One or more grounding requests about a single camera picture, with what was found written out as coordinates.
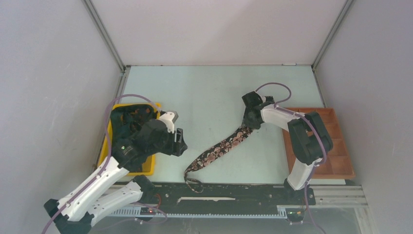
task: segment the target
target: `brown tray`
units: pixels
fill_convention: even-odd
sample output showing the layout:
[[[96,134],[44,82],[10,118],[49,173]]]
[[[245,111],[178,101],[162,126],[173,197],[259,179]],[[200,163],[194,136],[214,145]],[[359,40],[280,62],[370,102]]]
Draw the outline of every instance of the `brown tray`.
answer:
[[[327,154],[327,161],[316,169],[315,179],[352,179],[356,176],[351,164],[350,156],[341,133],[338,119],[333,108],[288,108],[296,112],[309,113],[317,111],[333,140],[333,148]],[[288,169],[293,170],[296,157],[291,146],[290,134],[282,131],[284,136],[285,151],[287,153]]]

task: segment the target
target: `white wall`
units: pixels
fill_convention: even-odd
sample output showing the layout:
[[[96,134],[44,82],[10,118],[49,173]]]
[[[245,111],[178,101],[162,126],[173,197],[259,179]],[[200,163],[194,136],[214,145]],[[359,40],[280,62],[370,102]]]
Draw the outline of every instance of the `white wall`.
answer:
[[[82,1],[0,11],[0,232],[39,234],[44,202],[91,172],[120,71]]]
[[[127,65],[313,63],[345,0],[95,0]]]
[[[411,233],[413,2],[356,1],[317,71],[382,234]]]

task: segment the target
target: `worn black surface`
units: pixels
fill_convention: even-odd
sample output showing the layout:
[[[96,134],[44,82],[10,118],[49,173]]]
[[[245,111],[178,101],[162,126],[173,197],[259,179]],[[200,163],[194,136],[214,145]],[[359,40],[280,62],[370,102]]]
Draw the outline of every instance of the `worn black surface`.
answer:
[[[168,214],[196,215],[276,215],[277,205],[303,205],[303,197],[290,197],[282,185],[203,184],[200,194],[184,183],[154,182],[155,193],[161,196],[160,209]],[[315,205],[314,193],[308,189],[308,202]],[[181,197],[232,197],[235,200],[181,200]],[[154,197],[150,204],[157,204]]]

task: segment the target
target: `floral fabric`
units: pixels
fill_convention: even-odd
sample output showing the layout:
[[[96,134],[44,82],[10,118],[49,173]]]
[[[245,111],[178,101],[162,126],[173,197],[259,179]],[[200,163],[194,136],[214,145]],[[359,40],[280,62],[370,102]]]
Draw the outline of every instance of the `floral fabric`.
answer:
[[[253,131],[252,128],[241,125],[229,137],[227,137],[223,141],[212,146],[211,148],[203,152],[201,155],[199,155],[185,170],[184,180],[185,180],[185,183],[188,185],[188,187],[196,193],[201,193],[203,191],[202,183],[197,179],[188,178],[188,173],[198,171],[208,166],[210,163],[212,163],[216,159],[224,156],[224,154],[228,153],[234,147],[236,147],[241,142],[243,142],[252,133],[252,131]],[[196,190],[192,188],[190,183],[198,184],[199,189]]]

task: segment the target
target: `white scratch mark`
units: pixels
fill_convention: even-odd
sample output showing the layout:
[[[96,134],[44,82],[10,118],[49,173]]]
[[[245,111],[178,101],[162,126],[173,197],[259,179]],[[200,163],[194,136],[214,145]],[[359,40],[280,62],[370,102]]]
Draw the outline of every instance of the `white scratch mark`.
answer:
[[[394,149],[396,147],[396,143],[393,143],[393,151],[392,151],[392,157],[394,156]]]

